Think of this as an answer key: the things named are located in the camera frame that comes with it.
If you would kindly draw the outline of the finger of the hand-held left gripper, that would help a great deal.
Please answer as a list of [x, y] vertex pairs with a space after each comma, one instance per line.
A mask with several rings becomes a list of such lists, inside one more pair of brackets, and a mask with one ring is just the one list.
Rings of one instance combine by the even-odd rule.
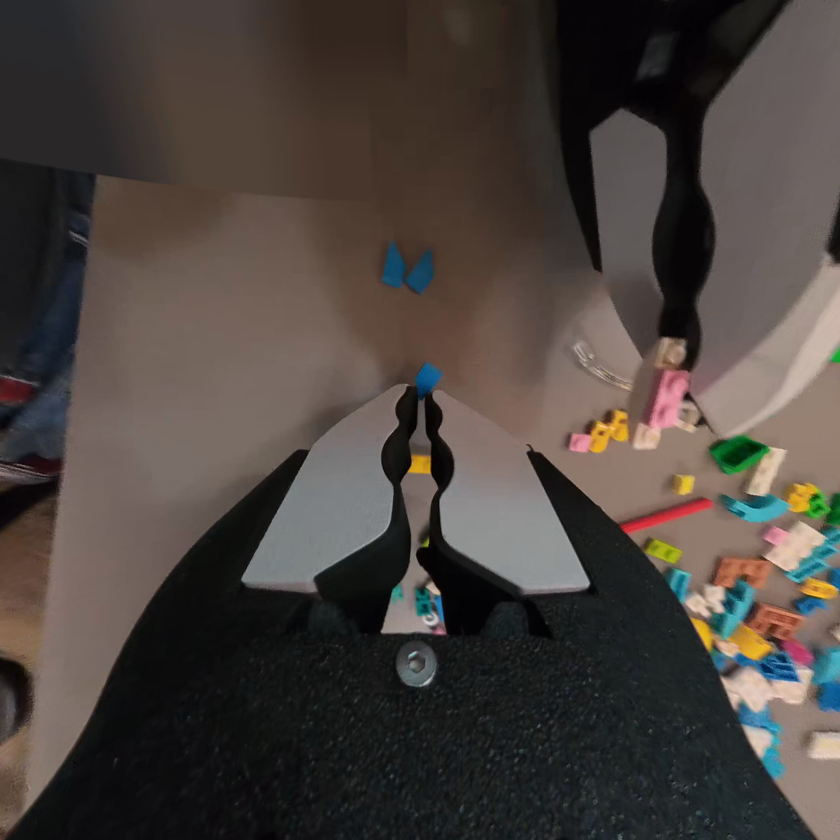
[[662, 131], [621, 109], [591, 132], [602, 276], [629, 340], [645, 357], [658, 340], [664, 305], [654, 231], [666, 184]]
[[838, 348], [839, 3], [789, 2], [711, 104], [716, 247], [691, 393], [716, 435], [783, 409]]

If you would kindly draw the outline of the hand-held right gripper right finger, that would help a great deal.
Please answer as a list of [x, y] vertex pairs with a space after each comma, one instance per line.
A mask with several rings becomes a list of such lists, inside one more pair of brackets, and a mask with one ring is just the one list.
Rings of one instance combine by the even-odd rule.
[[443, 391], [424, 400], [436, 490], [417, 559], [449, 635], [480, 635], [500, 613], [514, 635], [549, 635], [538, 600], [591, 589], [541, 481], [536, 453]]

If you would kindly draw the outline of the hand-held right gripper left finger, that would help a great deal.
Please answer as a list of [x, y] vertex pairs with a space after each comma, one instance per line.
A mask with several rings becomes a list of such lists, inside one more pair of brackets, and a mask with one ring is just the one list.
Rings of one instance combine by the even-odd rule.
[[333, 425], [303, 458], [241, 581], [317, 596], [379, 634], [412, 556], [402, 482], [418, 398], [400, 384]]

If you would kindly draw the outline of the pink and white lego assembly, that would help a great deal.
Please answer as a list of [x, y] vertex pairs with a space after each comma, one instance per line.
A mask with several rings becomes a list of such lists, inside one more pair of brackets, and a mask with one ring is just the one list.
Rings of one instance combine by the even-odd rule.
[[633, 449], [656, 449], [662, 433], [669, 428], [696, 432], [701, 414], [689, 395], [687, 351], [686, 339], [662, 338], [643, 358], [627, 409]]

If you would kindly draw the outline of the yellow lego piece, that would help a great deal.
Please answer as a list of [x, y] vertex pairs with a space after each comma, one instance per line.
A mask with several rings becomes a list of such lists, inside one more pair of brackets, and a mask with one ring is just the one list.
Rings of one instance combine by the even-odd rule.
[[589, 426], [590, 443], [588, 451], [594, 454], [604, 452], [611, 442], [629, 441], [628, 414], [622, 409], [611, 409], [601, 419]]

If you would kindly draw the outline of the red lego rod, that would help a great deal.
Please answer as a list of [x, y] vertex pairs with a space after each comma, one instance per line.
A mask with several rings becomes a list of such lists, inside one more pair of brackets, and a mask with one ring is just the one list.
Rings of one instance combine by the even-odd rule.
[[641, 532], [660, 527], [668, 522], [677, 521], [683, 518], [697, 515], [708, 511], [713, 507], [713, 501], [706, 497], [681, 502], [678, 505], [648, 513], [641, 517], [633, 518], [619, 524], [621, 530], [627, 534]]

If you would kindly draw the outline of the clear curved lego piece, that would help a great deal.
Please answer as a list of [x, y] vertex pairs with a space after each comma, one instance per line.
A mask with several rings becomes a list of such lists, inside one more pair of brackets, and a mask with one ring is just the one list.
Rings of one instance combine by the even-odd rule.
[[609, 384], [616, 389], [630, 392], [633, 390], [634, 383], [618, 374], [606, 369], [600, 361], [596, 358], [590, 345], [582, 340], [578, 340], [571, 345], [571, 351], [577, 363], [587, 373], [597, 380]]

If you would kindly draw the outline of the green lego piece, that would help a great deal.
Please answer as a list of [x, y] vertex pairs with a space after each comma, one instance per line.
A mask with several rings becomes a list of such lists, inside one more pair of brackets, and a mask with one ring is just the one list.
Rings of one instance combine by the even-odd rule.
[[708, 454], [716, 466], [728, 476], [755, 467], [769, 452], [768, 445], [747, 435], [719, 439], [708, 448]]

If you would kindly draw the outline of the white lego plate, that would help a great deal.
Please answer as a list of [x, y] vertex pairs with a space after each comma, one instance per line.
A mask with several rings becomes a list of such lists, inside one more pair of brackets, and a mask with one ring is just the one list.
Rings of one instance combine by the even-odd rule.
[[768, 448], [755, 466], [743, 491], [751, 497], [764, 497], [771, 493], [772, 485], [780, 472], [788, 451], [784, 448]]

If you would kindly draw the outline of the pile of assorted lego bricks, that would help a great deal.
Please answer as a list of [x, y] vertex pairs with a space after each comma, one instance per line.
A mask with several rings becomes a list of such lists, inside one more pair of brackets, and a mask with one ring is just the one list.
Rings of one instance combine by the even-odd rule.
[[[835, 644], [802, 638], [805, 620], [838, 606], [838, 495], [813, 484], [793, 484], [784, 497], [722, 496], [733, 513], [783, 502], [807, 521], [788, 528], [769, 522], [755, 558], [719, 559], [710, 583], [690, 585], [685, 570], [665, 578], [688, 612], [750, 745], [771, 778], [785, 773], [783, 727], [771, 705], [799, 707], [814, 698], [819, 711], [838, 713], [838, 625]], [[813, 528], [810, 520], [818, 520]]]

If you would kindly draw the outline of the turquoise curved lego piece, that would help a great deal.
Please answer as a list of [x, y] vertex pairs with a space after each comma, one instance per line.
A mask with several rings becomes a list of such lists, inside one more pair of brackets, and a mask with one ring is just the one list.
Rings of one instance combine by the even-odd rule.
[[789, 503], [786, 500], [771, 493], [749, 498], [720, 495], [718, 500], [723, 508], [745, 522], [771, 522], [790, 511]]

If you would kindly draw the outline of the person's blue jeans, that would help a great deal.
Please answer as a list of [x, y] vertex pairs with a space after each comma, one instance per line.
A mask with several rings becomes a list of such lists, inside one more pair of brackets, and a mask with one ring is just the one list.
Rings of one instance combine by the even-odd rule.
[[96, 176], [1, 163], [2, 483], [62, 472]]

